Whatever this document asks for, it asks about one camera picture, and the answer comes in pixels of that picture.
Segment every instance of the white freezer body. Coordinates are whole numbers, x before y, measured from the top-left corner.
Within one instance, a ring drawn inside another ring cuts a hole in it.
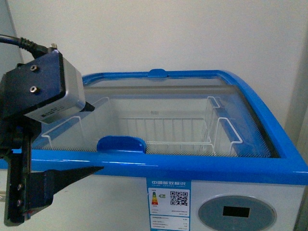
[[[6,171],[0,171],[0,191]],[[268,231],[292,231],[305,186],[192,181],[190,231],[212,231],[198,217],[200,206],[217,196],[241,195],[270,205],[277,218]],[[0,217],[4,217],[0,203]],[[54,196],[51,206],[18,227],[1,231],[150,231],[146,178],[89,176]]]

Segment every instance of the blue freezer trim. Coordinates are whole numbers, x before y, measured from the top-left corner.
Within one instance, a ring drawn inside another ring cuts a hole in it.
[[[287,158],[240,158],[90,153],[33,150],[32,169],[64,170],[77,167],[104,166],[99,175],[209,180],[250,183],[307,185],[308,170],[304,162]]]
[[[176,156],[124,154],[123,152],[69,152],[33,150],[32,169],[70,169],[104,166],[101,175],[159,177],[181,180],[211,180],[251,183],[308,185],[308,167],[276,118],[258,95],[238,76],[225,71],[168,71],[168,77],[221,78],[238,86],[263,124],[280,158]],[[97,73],[84,77],[90,85],[100,79],[148,77],[148,72]],[[4,161],[0,167],[6,168]]]

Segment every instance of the white wall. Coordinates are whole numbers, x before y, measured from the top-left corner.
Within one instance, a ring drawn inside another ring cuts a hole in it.
[[[289,112],[285,124],[285,131],[296,145],[302,155],[303,149],[300,147],[303,142],[308,142],[308,115],[305,118],[305,114],[308,113],[308,31],[306,34],[306,45],[303,49],[301,61],[299,64],[297,77],[294,84],[294,91],[292,92],[291,103]]]
[[[5,1],[0,0],[0,34],[14,36],[13,25]],[[3,74],[14,69],[21,63],[19,48],[13,45],[0,43],[0,79]]]
[[[225,69],[286,122],[307,0],[7,1],[18,36],[57,43],[82,74]]]

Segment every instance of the digital display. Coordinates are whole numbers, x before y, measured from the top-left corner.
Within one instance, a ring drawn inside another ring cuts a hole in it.
[[[247,218],[249,217],[249,211],[250,208],[224,206],[222,215],[229,217]]]

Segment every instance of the oval control panel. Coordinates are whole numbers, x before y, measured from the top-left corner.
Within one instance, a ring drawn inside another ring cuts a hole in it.
[[[268,204],[248,196],[222,196],[205,202],[199,218],[217,231],[262,231],[276,220]]]

